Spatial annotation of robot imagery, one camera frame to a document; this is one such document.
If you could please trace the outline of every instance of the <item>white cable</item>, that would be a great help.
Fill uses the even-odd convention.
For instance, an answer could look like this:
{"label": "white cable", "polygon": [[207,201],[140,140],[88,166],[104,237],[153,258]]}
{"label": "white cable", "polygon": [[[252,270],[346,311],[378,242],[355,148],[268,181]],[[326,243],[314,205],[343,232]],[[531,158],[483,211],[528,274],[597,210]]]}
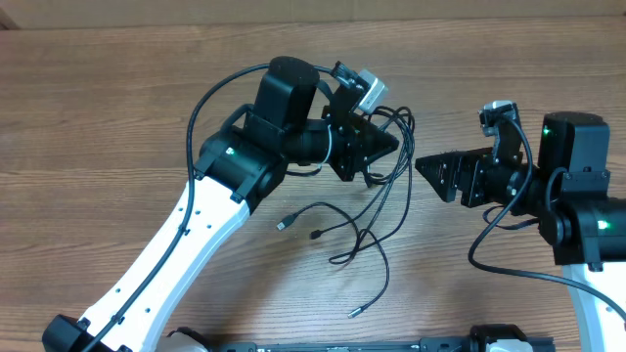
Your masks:
{"label": "white cable", "polygon": [[329,152],[326,153],[326,157],[324,158],[324,161],[317,164],[317,168],[320,170],[322,169],[322,166],[324,166],[324,163],[326,163],[326,161],[329,160],[329,157],[331,157],[331,149],[333,148],[333,133],[331,132],[330,124],[328,126],[328,130],[329,130]]}

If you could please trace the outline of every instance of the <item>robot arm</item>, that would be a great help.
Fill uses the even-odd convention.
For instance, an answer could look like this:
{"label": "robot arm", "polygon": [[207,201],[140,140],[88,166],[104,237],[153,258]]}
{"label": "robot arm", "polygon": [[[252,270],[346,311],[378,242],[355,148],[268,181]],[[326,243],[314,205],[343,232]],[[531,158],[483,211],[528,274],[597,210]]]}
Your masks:
{"label": "robot arm", "polygon": [[[607,196],[608,125],[588,113],[547,114],[539,160],[532,166],[534,176],[530,187],[523,190],[528,165],[521,164],[521,139],[500,118],[502,114],[520,126],[513,102],[494,102],[480,112],[483,133],[495,136],[493,148],[419,158],[416,168],[444,201],[453,201],[457,191],[462,191],[461,204],[466,207],[509,204],[518,196],[512,215],[538,218],[540,234],[553,247],[563,276],[612,300],[614,307],[607,305],[607,299],[597,298],[598,292],[594,296],[569,289],[583,350],[622,350],[626,326],[618,308],[621,312],[626,309],[626,200]],[[508,274],[504,271],[512,272],[504,269],[498,273]],[[555,281],[541,274],[533,277]]]}
{"label": "robot arm", "polygon": [[[254,105],[241,106],[203,143],[193,165],[195,202],[187,226],[181,224],[189,214],[189,184],[119,282],[80,320],[61,315],[53,320],[42,337],[47,351],[155,350],[165,323],[200,270],[283,181],[290,163],[327,162],[342,181],[352,181],[355,173],[365,173],[370,163],[398,148],[397,139],[355,112],[371,113],[387,91],[368,71],[357,74],[341,63],[329,70],[288,57],[272,60],[267,68]],[[334,93],[320,80],[320,70],[338,81]],[[322,119],[309,120],[317,89],[330,103]],[[244,127],[233,126],[243,116]]]}

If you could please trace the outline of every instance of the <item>cable plug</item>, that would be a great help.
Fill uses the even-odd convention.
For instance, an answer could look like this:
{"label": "cable plug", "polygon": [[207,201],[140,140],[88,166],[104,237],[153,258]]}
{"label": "cable plug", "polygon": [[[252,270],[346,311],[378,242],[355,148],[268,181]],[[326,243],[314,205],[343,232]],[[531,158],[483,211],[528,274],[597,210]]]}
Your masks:
{"label": "cable plug", "polygon": [[353,310],[350,314],[348,314],[348,318],[349,319],[356,318],[361,313],[363,313],[363,307],[359,307]]}
{"label": "cable plug", "polygon": [[317,239],[319,239],[319,238],[320,238],[320,236],[322,236],[322,234],[324,234],[324,231],[322,231],[322,230],[315,230],[315,231],[313,231],[313,232],[309,235],[309,238],[310,238],[311,240],[317,240]]}
{"label": "cable plug", "polygon": [[283,231],[284,229],[289,227],[291,224],[293,224],[293,221],[295,221],[296,217],[297,215],[295,214],[287,215],[286,217],[283,218],[283,221],[281,221],[280,223],[278,223],[278,225],[276,225],[276,228],[278,229],[278,231]]}

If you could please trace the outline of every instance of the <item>wooden table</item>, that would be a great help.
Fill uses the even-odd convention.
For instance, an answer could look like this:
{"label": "wooden table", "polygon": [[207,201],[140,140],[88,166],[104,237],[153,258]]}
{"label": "wooden table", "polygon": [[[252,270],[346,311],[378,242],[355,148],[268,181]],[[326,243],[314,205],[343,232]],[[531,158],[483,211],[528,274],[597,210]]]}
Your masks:
{"label": "wooden table", "polygon": [[[417,119],[416,156],[488,147],[476,111],[513,99],[538,153],[544,113],[582,110],[610,124],[610,192],[626,197],[626,19],[471,20],[175,26],[0,32],[0,349],[40,350],[58,313],[78,317],[126,271],[185,183],[184,131],[212,84],[244,66],[291,55],[317,65],[367,67],[390,87],[387,105]],[[201,113],[196,151],[259,74],[220,91]],[[316,98],[311,116],[324,101]],[[393,157],[378,167],[388,168]],[[578,350],[563,286],[480,272],[468,263],[483,208],[439,200],[414,175],[409,218],[380,255],[345,268],[327,258],[352,246],[348,231],[308,239],[340,219],[319,209],[285,232],[288,213],[326,200],[356,214],[375,190],[330,168],[289,178],[216,253],[166,331],[263,343],[410,340],[513,323]],[[406,178],[376,233],[395,227]],[[478,253],[501,266],[559,274],[535,229],[496,232]]]}

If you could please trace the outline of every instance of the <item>green led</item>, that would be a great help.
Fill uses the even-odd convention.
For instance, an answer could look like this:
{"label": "green led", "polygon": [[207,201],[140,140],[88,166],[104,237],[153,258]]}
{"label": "green led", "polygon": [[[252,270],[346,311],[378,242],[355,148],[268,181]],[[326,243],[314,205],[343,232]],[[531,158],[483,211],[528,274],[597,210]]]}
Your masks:
{"label": "green led", "polygon": [[610,229],[610,224],[604,220],[598,220],[598,229],[600,230]]}

